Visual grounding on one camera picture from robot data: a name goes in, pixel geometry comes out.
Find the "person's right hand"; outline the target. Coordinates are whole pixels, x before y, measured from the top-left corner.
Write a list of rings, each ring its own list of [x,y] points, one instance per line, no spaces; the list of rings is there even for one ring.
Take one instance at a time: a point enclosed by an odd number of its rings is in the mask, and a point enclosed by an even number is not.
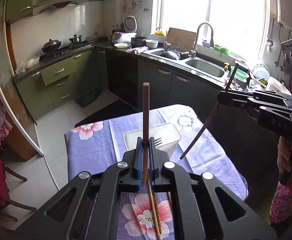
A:
[[[278,154],[277,154],[277,166],[279,168],[279,172],[283,173],[283,171],[290,171],[290,157],[292,155],[292,143],[287,139],[280,137],[279,144],[277,146]]]

